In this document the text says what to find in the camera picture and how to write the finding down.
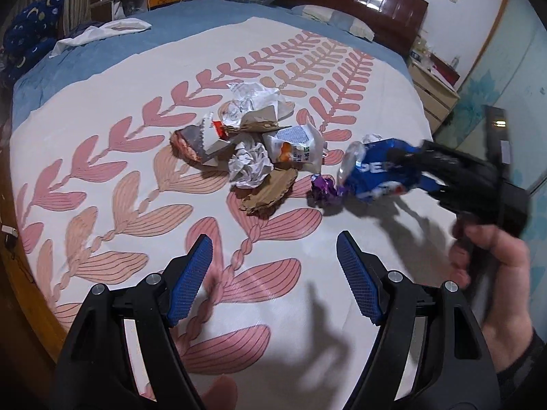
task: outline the leaf-patterned blanket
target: leaf-patterned blanket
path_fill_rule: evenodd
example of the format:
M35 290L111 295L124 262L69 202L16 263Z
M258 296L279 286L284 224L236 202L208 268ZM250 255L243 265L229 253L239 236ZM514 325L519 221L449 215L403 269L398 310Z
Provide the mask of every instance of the leaf-patterned blanket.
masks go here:
M245 216L228 175L175 159L169 134L260 81L296 105L329 143L323 173L367 133L430 139L412 85L386 63L313 32L251 18L129 57L71 84L12 137L16 213L29 264L66 327L89 288L135 285L201 234L211 268L173 331L198 389L233 374L239 408L341 408L376 327L363 318L335 254L349 230L388 268L439 284L452 214L411 192L368 208L311 208L310 175L268 218ZM151 396L134 328L139 390ZM401 392L408 391L411 377Z

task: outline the human hand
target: human hand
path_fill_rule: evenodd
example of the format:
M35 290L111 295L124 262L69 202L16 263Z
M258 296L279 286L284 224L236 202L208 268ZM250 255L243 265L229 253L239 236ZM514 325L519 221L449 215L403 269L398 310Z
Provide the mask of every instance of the human hand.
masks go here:
M466 235L475 245L490 249L500 261L494 282L492 306L482 326L496 372L513 364L527 349L532 336L529 312L530 253L526 244L495 225L475 225L457 220L452 235ZM469 253L458 242L449 251L450 280L469 285Z
M220 376L201 396L207 410L234 410L237 404L237 385L228 376Z

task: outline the bedside table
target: bedside table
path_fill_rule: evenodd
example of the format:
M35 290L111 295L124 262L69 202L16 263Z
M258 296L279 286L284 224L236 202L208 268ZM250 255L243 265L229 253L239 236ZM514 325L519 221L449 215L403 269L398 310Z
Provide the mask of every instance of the bedside table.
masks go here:
M434 133L458 102L459 95L413 59L409 59L409 72Z

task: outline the blue blanket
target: blue blanket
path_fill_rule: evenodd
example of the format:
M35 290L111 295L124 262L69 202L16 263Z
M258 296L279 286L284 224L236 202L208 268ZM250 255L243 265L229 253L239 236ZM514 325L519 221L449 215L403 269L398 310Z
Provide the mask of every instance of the blue blanket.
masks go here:
M125 58L157 46L177 41L208 29L241 23L250 17L262 17L316 32L370 54L403 73L410 75L401 56L377 43L354 37L333 26L308 20L283 8L224 0L188 1L156 9L138 16L152 28L138 34L121 35L95 41L64 51L57 57L42 59L17 81L13 95L14 130L31 111L40 108L53 95L71 83L101 73Z

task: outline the screw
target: screw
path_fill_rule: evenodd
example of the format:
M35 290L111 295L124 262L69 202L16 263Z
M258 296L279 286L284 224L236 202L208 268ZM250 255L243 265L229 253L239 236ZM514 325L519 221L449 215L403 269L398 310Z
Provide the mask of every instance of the screw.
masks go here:
M390 271L389 273L387 273L387 278L391 282L401 282L403 280L403 275L398 271Z
M458 285L456 285L454 282L452 281L448 281L448 282L445 282L445 288L452 292L452 293L455 293L456 291L458 291Z
M94 295L99 295L105 290L105 286L103 284L96 284L93 287L91 287L91 292Z
M146 283L148 285L156 285L161 281L161 276L158 273L152 273L146 276Z

